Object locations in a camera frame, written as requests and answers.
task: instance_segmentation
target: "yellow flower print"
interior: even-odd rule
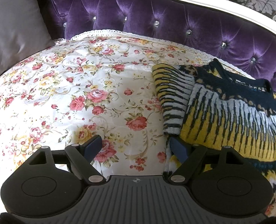
[[[96,72],[98,68],[96,66],[89,66],[89,65],[84,65],[82,66],[84,70],[88,70],[90,72]]]
[[[92,134],[89,129],[81,126],[74,132],[73,142],[80,145],[87,142],[92,137]]]
[[[119,152],[123,153],[123,152],[125,151],[125,146],[120,145],[120,146],[117,148],[117,150],[118,150]]]
[[[17,139],[17,141],[19,144],[21,144],[21,151],[25,152],[29,148],[29,146],[32,142],[32,139],[30,137],[24,135],[24,136],[19,137]]]
[[[93,48],[93,50],[95,52],[100,52],[102,49],[103,49],[103,46],[97,46],[97,47]]]
[[[138,39],[138,42],[141,44],[147,44],[148,41],[147,40],[143,40],[143,39]]]
[[[108,86],[108,85],[111,85],[112,84],[112,81],[104,81],[105,85]]]
[[[53,77],[45,77],[45,78],[42,78],[40,81],[39,81],[39,87],[42,88],[42,89],[48,89],[49,87],[51,87],[55,82],[55,79]]]
[[[55,59],[55,63],[56,63],[56,64],[60,63],[60,62],[63,60],[64,57],[65,57],[65,56],[59,56],[59,57],[57,57],[57,58]]]
[[[14,76],[14,75],[17,73],[17,71],[18,71],[18,70],[13,70],[13,71],[9,74],[9,76],[10,76],[10,77]]]
[[[159,57],[157,54],[155,54],[155,53],[146,54],[146,56],[147,56],[147,58],[148,58],[149,60],[154,60],[154,61],[156,61],[156,60],[159,60],[159,59],[160,59],[160,57]]]

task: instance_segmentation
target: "metal screw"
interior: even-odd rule
[[[103,177],[100,175],[92,175],[88,178],[88,180],[92,183],[98,183],[101,182],[103,180]]]
[[[185,181],[185,177],[182,175],[174,175],[170,178],[173,182],[181,183]]]

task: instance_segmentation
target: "floral quilt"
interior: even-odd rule
[[[59,40],[19,62],[0,76],[0,188],[41,146],[62,150],[95,134],[103,148],[92,164],[106,178],[162,174],[166,137],[151,68],[201,66],[212,58],[173,42],[102,30]]]

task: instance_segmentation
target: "purple tufted headboard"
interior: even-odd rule
[[[38,0],[53,39],[114,29],[223,59],[276,90],[276,35],[240,17],[174,0]]]

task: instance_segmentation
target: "knit sweater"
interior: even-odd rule
[[[185,93],[182,90],[182,87],[190,89],[188,86],[178,87],[179,79],[172,77],[171,80],[171,72],[181,75],[181,82],[193,81],[193,77],[191,91]],[[265,79],[252,80],[228,72],[217,59],[202,67],[158,64],[153,67],[153,76],[163,108],[164,131],[179,135],[189,144],[202,144],[210,149],[232,146],[270,181],[275,202],[276,92],[270,83]],[[169,107],[176,105],[179,97],[187,102],[181,108],[184,115],[175,114],[166,106],[162,80],[166,81],[166,92],[172,86],[173,93],[178,95],[168,98]],[[176,131],[168,123],[173,117],[180,119]]]

